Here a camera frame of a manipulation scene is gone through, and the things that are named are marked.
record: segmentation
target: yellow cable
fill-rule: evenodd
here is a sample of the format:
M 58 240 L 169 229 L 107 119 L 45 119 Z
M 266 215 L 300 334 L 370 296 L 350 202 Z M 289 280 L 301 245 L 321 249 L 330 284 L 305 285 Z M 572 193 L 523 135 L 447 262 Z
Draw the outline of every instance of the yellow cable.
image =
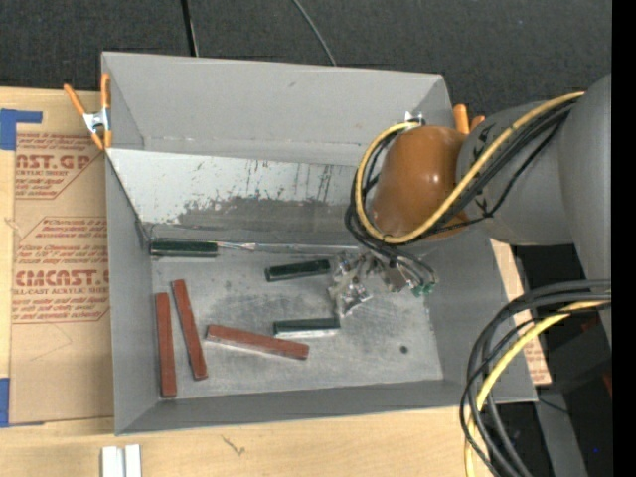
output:
M 486 161 L 488 161 L 488 159 L 492 157 L 492 155 L 497 151 L 497 149 L 501 147 L 501 145 L 517 129 L 527 124 L 538 115 L 545 113 L 547 111 L 550 111 L 554 107 L 568 100 L 581 97 L 583 94 L 584 92 L 579 91 L 575 93 L 569 93 L 567 95 L 562 95 L 561 97 L 557 97 L 555 99 L 549 100 L 537 106 L 536 108 L 532 109 L 531 111 L 526 113 L 524 116 L 519 118 L 517 121 L 515 121 L 510 127 L 508 127 L 504 132 L 502 132 L 497 137 L 497 139 L 495 139 L 488 146 L 488 148 L 479 156 L 479 159 L 475 161 L 475 164 L 473 164 L 473 166 L 468 170 L 468 172 L 457 184 L 455 189 L 453 189 L 450 195 L 448 195 L 446 200 L 444 200 L 444 202 L 439 206 L 439 208 L 419 227 L 417 227 L 412 232 L 409 232 L 408 234 L 403 235 L 401 237 L 383 235 L 380 231 L 378 231 L 378 229 L 373 225 L 373 223 L 367 217 L 367 213 L 365 211 L 365 207 L 364 207 L 363 199 L 362 199 L 362 182 L 364 178 L 364 171 L 367 167 L 367 163 L 369 162 L 369 159 L 372 153 L 376 149 L 376 146 L 393 132 L 400 129 L 408 129 L 411 127 L 416 127 L 416 124 L 405 122 L 403 124 L 394 125 L 390 129 L 387 129 L 371 142 L 371 145 L 367 149 L 367 152 L 365 153 L 365 155 L 363 156 L 360 162 L 360 166 L 358 167 L 358 174 L 356 175 L 356 185 L 355 185 L 356 212 L 358 214 L 358 217 L 361 223 L 365 227 L 365 230 L 367 230 L 369 235 L 371 235 L 375 239 L 382 240 L 386 243 L 392 243 L 392 244 L 407 243 L 413 239 L 416 239 L 417 237 L 422 235 L 424 232 L 426 232 L 426 230 L 432 227 L 439 220 L 439 218 L 441 218 L 444 215 L 444 213 L 448 210 L 448 208 L 452 205 L 452 203 L 461 195 L 464 189 L 466 189 L 466 187 L 468 186 L 468 183 L 477 176 L 477 174 L 481 170 L 482 166 L 486 163 Z
M 506 351 L 506 353 L 497 361 L 497 364 L 495 364 L 494 368 L 492 369 L 492 371 L 490 372 L 490 374 L 488 375 L 488 377 L 482 384 L 481 389 L 479 390 L 479 393 L 477 394 L 477 398 L 476 398 L 477 409 L 479 411 L 482 410 L 482 408 L 484 407 L 484 403 L 486 402 L 486 397 L 495 386 L 495 383 L 497 382 L 501 374 L 508 368 L 512 360 L 517 356 L 519 352 L 522 351 L 524 346 L 526 346 L 529 341 L 539 336 L 539 334 L 544 332 L 546 329 L 548 329 L 555 323 L 558 323 L 562 319 L 567 318 L 572 311 L 576 311 L 578 309 L 587 309 L 590 307 L 595 307 L 602 303 L 603 303 L 602 301 L 574 302 L 573 304 L 569 304 L 559 310 L 559 312 L 562 312 L 563 314 L 556 314 L 554 316 L 546 318 L 538 322 L 528 331 L 526 331 L 515 342 L 515 344 L 511 346 Z M 468 430 L 471 436 L 475 435 L 475 420 L 473 419 L 472 415 L 469 415 L 468 417 Z M 475 468 L 474 468 L 473 458 L 472 458 L 472 447 L 470 443 L 468 442 L 468 440 L 466 440 L 464 445 L 464 464 L 465 464 L 466 475 L 468 477 L 473 477 L 475 475 Z

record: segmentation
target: wooden surface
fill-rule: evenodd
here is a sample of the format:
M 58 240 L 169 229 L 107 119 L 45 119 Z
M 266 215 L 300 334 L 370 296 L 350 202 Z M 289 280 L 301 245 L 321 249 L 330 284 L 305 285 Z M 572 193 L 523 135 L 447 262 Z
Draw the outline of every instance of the wooden surface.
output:
M 125 437 L 112 429 L 102 418 L 0 430 L 0 473 L 96 477 L 101 447 L 139 443 L 144 477 L 464 475 L 456 408 Z

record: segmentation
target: scratch mark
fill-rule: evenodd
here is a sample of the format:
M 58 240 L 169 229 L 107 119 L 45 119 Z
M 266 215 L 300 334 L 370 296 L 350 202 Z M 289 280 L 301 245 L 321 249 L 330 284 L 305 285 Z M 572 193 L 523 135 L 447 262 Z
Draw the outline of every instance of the scratch mark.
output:
M 245 447 L 237 448 L 233 443 L 231 443 L 223 435 L 221 435 L 221 438 L 227 445 L 229 445 L 232 448 L 232 450 L 237 454 L 238 457 L 241 457 L 243 455 L 243 453 L 245 452 Z
M 300 164 L 296 168 L 296 176 L 294 177 L 294 194 L 298 193 L 298 180 L 300 177 Z
M 38 359 L 42 359 L 43 357 L 46 357 L 47 355 L 50 355 L 54 352 L 57 352 L 58 350 L 61 350 L 62 348 L 65 348 L 69 345 L 71 345 L 73 343 L 73 339 L 69 336 L 69 334 L 67 334 L 64 330 L 62 330 L 61 327 L 59 327 L 58 325 L 53 325 L 51 324 L 52 327 L 55 327 L 56 329 L 58 329 L 60 332 L 62 332 L 62 334 L 64 335 L 65 338 L 67 338 L 67 341 L 65 343 L 63 343 L 62 345 L 49 350 L 48 352 L 45 352 L 43 354 L 37 355 L 36 357 L 34 357 L 33 359 L 31 359 L 31 362 L 33 361 L 37 361 Z

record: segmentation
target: red block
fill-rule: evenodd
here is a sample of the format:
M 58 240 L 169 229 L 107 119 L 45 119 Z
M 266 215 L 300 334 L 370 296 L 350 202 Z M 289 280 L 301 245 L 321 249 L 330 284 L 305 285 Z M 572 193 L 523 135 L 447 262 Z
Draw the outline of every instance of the red block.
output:
M 203 354 L 199 334 L 197 333 L 197 325 L 195 324 L 195 317 L 192 313 L 186 281 L 177 279 L 176 281 L 172 281 L 171 284 L 177 302 L 181 329 L 183 330 L 186 347 L 188 348 L 192 375 L 195 380 L 203 380 L 208 377 L 208 366 L 206 365 L 206 358 Z
M 163 398 L 175 398 L 177 395 L 177 375 L 175 372 L 175 351 L 172 343 L 170 298 L 167 293 L 157 293 L 155 295 L 155 308 L 157 311 L 157 335 L 159 338 L 161 396 Z
M 309 346 L 303 343 L 254 334 L 222 325 L 208 325 L 206 339 L 224 345 L 301 361 L 309 356 Z

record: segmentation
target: cable bundle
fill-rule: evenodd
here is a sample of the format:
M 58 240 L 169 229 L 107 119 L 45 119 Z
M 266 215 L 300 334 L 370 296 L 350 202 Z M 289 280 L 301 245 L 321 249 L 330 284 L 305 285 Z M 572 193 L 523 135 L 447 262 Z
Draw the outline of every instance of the cable bundle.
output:
M 610 306 L 610 302 L 611 283 L 608 280 L 564 282 L 539 288 L 518 297 L 506 305 L 486 326 L 470 354 L 467 386 L 460 403 L 460 422 L 466 435 L 465 463 L 468 476 L 474 475 L 471 450 L 484 461 L 493 475 L 502 475 L 477 445 L 474 438 L 476 427 L 492 457 L 504 472 L 503 475 L 532 477 L 510 442 L 491 390 L 513 358 L 534 337 L 574 313 L 605 309 Z M 515 314 L 526 310 L 533 312 L 533 319 L 511 330 L 495 343 L 494 335 L 497 328 L 509 322 Z M 469 416 L 466 415 L 466 406 L 470 409 Z M 486 430 L 482 415 L 488 415 L 495 426 L 498 441 L 504 448 L 503 452 Z
M 418 228 L 400 237 L 383 234 L 372 223 L 366 210 L 367 195 L 377 184 L 379 179 L 379 175 L 374 176 L 373 172 L 381 153 L 385 151 L 402 132 L 413 129 L 417 127 L 418 124 L 409 121 L 390 127 L 371 142 L 371 145 L 360 162 L 352 188 L 353 209 L 347 212 L 346 220 L 348 227 L 357 228 L 359 230 L 358 236 L 362 237 L 364 241 L 372 242 L 375 246 L 378 246 L 380 243 L 401 245 L 418 239 L 425 239 L 439 233 L 448 232 L 456 228 L 472 225 L 486 218 L 493 217 L 521 174 L 557 135 L 560 127 L 569 115 L 569 111 L 582 95 L 583 92 L 576 92 L 549 100 L 535 107 L 515 121 L 476 158 L 468 172 L 439 208 Z M 546 132 L 548 132 L 548 136 L 544 138 L 542 143 L 540 143 L 526 161 L 524 161 L 519 170 L 515 172 L 501 194 L 500 199 L 494 204 L 493 209 L 478 220 L 459 223 L 451 227 L 446 226 L 454 216 L 458 215 L 475 199 L 488 182 L 490 182 L 513 157 L 531 141 Z

